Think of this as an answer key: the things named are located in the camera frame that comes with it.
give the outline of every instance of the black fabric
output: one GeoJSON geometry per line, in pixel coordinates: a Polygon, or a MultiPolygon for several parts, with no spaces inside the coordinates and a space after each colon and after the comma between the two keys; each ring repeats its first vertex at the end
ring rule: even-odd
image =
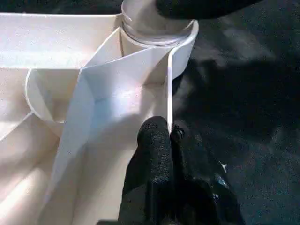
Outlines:
{"type": "Polygon", "coordinates": [[[47,14],[117,14],[123,0],[1,0],[0,11],[47,14]]]}
{"type": "Polygon", "coordinates": [[[174,19],[211,19],[235,12],[261,0],[157,0],[163,16],[174,19]]]}
{"type": "Polygon", "coordinates": [[[227,164],[250,225],[300,223],[300,74],[297,60],[285,60],[225,67],[192,60],[174,81],[174,118],[227,164]]]}
{"type": "Polygon", "coordinates": [[[243,225],[226,173],[198,132],[175,122],[171,133],[176,182],[176,216],[185,225],[243,225]]]}

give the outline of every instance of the transparent container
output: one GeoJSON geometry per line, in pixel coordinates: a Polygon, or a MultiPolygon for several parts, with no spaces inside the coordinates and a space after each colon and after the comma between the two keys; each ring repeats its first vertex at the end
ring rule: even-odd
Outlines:
{"type": "Polygon", "coordinates": [[[191,20],[161,16],[155,0],[124,0],[122,14],[125,32],[148,45],[176,45],[191,33],[193,25],[191,20]]]}

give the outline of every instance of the white plastic insert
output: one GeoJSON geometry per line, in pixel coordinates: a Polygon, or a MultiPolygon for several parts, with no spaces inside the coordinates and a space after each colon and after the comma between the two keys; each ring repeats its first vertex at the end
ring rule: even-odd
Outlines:
{"type": "Polygon", "coordinates": [[[172,80],[198,23],[155,47],[128,36],[121,17],[0,14],[11,40],[0,43],[0,224],[117,219],[140,126],[156,115],[172,129],[172,80]]]}

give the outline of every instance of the black background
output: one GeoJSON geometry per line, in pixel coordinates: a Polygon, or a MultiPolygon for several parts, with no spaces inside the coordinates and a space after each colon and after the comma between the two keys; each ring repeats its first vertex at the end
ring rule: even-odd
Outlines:
{"type": "MultiPolygon", "coordinates": [[[[2,12],[115,14],[121,0],[2,0],[2,12]]],[[[175,119],[227,164],[247,224],[300,223],[300,1],[199,21],[175,119]]]]}

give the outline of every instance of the dark cloth surface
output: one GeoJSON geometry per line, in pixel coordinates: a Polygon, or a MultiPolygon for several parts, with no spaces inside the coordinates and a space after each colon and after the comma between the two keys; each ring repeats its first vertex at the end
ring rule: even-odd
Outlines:
{"type": "MultiPolygon", "coordinates": [[[[108,14],[120,4],[5,0],[0,10],[108,14]]],[[[199,21],[191,61],[173,82],[174,118],[227,164],[247,224],[300,223],[299,15],[299,0],[265,0],[199,21]]]]}

